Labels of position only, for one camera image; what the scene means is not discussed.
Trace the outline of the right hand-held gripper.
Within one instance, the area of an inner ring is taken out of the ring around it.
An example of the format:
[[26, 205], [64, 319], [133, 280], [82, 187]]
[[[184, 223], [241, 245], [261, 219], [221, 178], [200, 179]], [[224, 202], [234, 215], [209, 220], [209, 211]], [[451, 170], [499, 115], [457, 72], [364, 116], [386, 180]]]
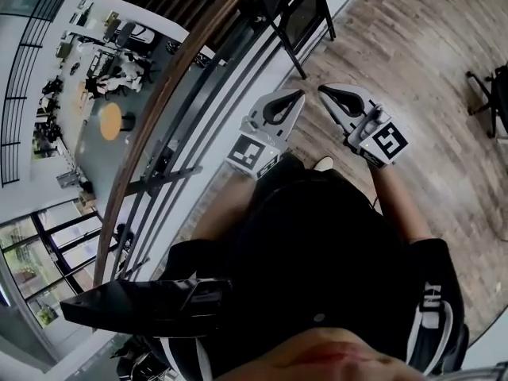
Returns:
[[371, 166], [381, 169], [393, 164], [408, 146], [394, 118], [382, 106], [376, 106], [365, 88], [328, 83], [317, 92], [335, 123], [350, 133], [344, 142], [346, 146]]

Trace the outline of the black office chair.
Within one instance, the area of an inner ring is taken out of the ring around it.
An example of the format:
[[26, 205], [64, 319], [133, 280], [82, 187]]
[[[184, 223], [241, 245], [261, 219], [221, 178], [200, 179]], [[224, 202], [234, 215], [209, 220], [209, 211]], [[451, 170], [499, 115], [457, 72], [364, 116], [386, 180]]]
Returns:
[[[487, 131], [487, 137], [496, 139], [499, 143], [508, 142], [508, 63], [495, 68], [485, 78], [485, 82], [491, 84], [490, 89], [473, 71], [467, 71], [465, 76], [467, 79], [474, 79], [487, 98], [487, 102], [475, 110], [468, 107], [468, 115], [475, 116], [489, 110], [491, 112], [491, 128]], [[500, 120], [507, 136], [498, 136], [497, 120]]]

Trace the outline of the person's black shirt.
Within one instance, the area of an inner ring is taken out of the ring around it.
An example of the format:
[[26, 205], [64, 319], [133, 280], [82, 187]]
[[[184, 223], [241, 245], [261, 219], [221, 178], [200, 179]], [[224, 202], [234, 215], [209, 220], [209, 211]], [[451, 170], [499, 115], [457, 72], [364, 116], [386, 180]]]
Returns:
[[217, 331], [163, 341], [179, 381], [215, 381], [316, 328], [346, 329], [433, 381], [464, 324], [447, 243], [408, 243], [334, 168], [284, 156], [256, 181], [244, 216], [217, 241], [173, 244], [164, 279], [227, 278]]

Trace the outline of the black framed window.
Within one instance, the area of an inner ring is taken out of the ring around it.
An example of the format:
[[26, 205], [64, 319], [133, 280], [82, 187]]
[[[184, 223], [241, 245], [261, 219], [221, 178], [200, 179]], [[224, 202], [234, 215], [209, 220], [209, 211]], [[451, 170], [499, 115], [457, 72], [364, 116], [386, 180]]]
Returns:
[[0, 225], [0, 250], [41, 328], [62, 315], [60, 302], [92, 288], [102, 219], [70, 201]]

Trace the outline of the orange round table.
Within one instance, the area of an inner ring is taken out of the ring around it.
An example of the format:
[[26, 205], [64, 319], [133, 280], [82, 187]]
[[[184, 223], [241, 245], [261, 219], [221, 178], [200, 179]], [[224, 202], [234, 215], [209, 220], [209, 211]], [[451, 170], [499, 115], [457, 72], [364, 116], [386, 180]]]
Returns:
[[100, 131], [105, 140], [115, 140], [121, 131], [121, 109], [115, 102], [109, 102], [99, 111]]

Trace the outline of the long black balcony railing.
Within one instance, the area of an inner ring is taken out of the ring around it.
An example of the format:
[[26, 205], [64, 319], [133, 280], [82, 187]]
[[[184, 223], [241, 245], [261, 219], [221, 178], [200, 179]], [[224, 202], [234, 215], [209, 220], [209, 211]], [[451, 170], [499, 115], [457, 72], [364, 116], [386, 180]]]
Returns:
[[13, 57], [0, 121], [0, 185], [20, 180], [21, 124], [29, 81], [44, 38], [65, 0], [38, 0]]

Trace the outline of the metal railing with wooden handrail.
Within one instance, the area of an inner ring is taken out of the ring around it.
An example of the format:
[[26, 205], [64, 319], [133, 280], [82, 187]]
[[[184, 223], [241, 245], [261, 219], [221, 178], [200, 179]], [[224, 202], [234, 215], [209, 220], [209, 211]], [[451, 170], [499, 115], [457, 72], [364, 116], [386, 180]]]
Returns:
[[227, 17], [237, 8], [242, 0], [217, 0], [199, 19], [197, 25], [185, 38], [171, 61], [164, 69], [160, 82], [152, 92], [140, 120], [140, 126], [134, 138], [129, 142], [121, 166], [115, 176], [107, 202], [102, 230], [100, 232], [98, 251], [95, 261], [93, 285], [99, 286], [104, 280], [107, 253], [110, 240], [116, 227], [127, 189], [138, 165], [144, 148], [164, 108], [177, 90], [192, 61], [197, 57], [208, 39], [225, 23]]

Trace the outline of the black chest-mounted device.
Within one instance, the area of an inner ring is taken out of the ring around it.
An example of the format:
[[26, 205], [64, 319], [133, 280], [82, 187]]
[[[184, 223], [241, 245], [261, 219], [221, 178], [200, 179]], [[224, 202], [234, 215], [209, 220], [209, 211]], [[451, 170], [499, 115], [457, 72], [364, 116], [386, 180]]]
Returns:
[[232, 293], [227, 279], [115, 280], [60, 303], [67, 321], [138, 336], [194, 338], [214, 332]]

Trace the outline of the person's left forearm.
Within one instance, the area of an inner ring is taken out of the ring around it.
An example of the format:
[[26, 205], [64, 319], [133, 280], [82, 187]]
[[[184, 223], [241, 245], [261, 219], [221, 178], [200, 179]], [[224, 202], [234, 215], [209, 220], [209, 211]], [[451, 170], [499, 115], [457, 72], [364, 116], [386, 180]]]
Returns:
[[217, 241], [223, 237], [244, 216], [255, 189], [254, 179], [234, 172], [198, 220], [191, 239]]

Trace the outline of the person's right forearm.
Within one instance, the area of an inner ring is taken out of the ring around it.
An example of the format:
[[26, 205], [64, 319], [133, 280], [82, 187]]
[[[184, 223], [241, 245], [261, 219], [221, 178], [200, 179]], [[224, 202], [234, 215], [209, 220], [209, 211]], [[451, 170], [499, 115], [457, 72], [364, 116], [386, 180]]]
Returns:
[[427, 221], [411, 198], [393, 165], [377, 168], [368, 165], [383, 216], [410, 244], [433, 238]]

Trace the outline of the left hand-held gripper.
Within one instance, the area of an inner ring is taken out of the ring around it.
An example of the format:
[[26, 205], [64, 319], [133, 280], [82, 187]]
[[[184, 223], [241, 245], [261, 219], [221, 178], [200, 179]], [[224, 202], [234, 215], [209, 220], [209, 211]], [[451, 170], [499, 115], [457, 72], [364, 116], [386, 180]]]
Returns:
[[240, 134], [225, 161], [254, 180], [265, 176], [287, 149], [287, 138], [305, 100], [304, 91], [299, 89], [276, 90], [259, 98], [251, 117], [242, 120]]

